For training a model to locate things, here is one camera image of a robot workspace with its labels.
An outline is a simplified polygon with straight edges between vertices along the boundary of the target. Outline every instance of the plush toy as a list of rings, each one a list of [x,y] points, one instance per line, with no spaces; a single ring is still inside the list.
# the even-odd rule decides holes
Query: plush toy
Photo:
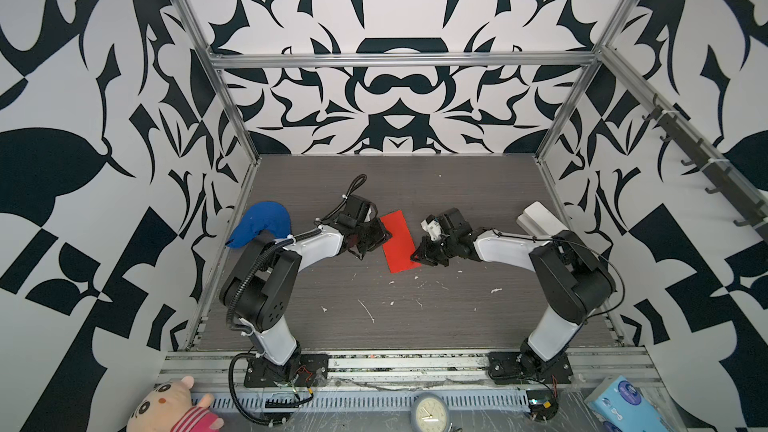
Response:
[[[224,420],[208,410],[214,396],[206,394],[192,406],[190,389],[194,379],[187,377],[160,384],[145,397],[128,419],[126,432],[207,432],[218,430]]]

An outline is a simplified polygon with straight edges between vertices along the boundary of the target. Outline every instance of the white debris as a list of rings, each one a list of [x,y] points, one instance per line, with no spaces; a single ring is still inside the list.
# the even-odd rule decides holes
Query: white debris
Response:
[[[364,308],[366,310],[366,312],[368,312],[368,317],[371,318],[371,322],[373,322],[375,324],[376,320],[373,319],[373,316],[369,312],[368,307],[366,307],[366,305],[360,299],[357,299],[357,301],[360,302],[360,305],[362,306],[362,308]]]

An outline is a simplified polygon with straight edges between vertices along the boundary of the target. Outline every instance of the red paper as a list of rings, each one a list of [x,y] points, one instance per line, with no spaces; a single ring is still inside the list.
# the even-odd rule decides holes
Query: red paper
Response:
[[[389,233],[392,234],[392,238],[382,246],[389,271],[396,274],[410,268],[420,267],[421,264],[418,262],[411,262],[411,254],[416,251],[416,246],[413,245],[411,231],[408,230],[402,210],[387,214],[381,217],[381,220]]]

